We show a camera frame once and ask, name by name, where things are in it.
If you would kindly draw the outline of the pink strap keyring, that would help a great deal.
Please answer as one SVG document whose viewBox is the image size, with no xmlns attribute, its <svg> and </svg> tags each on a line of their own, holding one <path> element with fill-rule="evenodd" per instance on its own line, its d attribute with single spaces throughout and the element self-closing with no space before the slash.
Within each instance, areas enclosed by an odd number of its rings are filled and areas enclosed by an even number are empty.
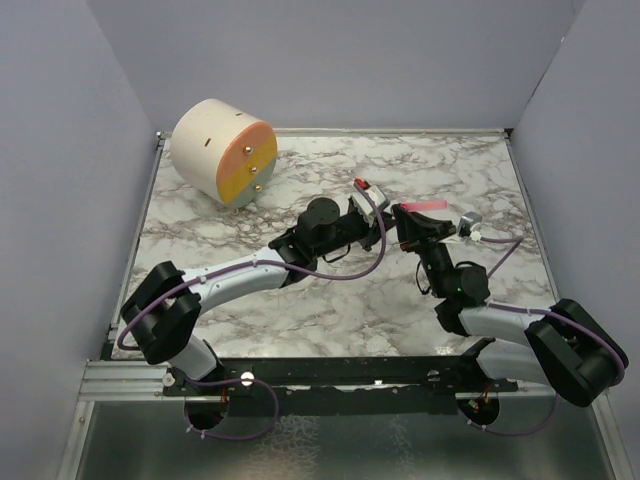
<svg viewBox="0 0 640 480">
<path fill-rule="evenodd" d="M 403 202 L 400 206 L 408 212 L 438 211 L 448 208 L 447 201 Z"/>
</svg>

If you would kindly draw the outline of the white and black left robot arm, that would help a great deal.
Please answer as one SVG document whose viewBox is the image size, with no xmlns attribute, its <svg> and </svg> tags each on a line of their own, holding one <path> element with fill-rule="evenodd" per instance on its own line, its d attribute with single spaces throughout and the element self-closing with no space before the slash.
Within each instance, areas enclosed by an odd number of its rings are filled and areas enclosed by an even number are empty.
<svg viewBox="0 0 640 480">
<path fill-rule="evenodd" d="M 150 365 L 169 364 L 186 376 L 195 392 L 206 395 L 220 385 L 222 366 L 213 347 L 194 332 L 208 311 L 253 293 L 281 289 L 308 277 L 332 280 L 318 262 L 335 262 L 358 243 L 364 250 L 386 245 L 394 221 L 388 199 L 375 188 L 353 194 L 348 210 L 322 197 L 312 200 L 295 226 L 256 252 L 212 267 L 182 270 L 171 261 L 156 265 L 125 301 L 125 323 L 117 339 L 134 340 Z"/>
</svg>

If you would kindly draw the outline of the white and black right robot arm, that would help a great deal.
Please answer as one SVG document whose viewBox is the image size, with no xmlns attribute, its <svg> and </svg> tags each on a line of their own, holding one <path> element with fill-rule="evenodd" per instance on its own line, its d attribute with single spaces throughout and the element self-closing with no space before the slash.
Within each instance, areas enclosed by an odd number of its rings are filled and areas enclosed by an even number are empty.
<svg viewBox="0 0 640 480">
<path fill-rule="evenodd" d="M 459 367 L 467 389 L 481 391 L 494 379 L 524 380 L 587 407 L 623 380 L 627 355 L 578 302 L 563 298 L 549 308 L 492 302 L 486 268 L 451 260 L 444 241 L 456 232 L 452 222 L 402 204 L 392 212 L 402 251 L 419 257 L 428 291 L 440 301 L 435 312 L 443 329 L 490 341 Z"/>
</svg>

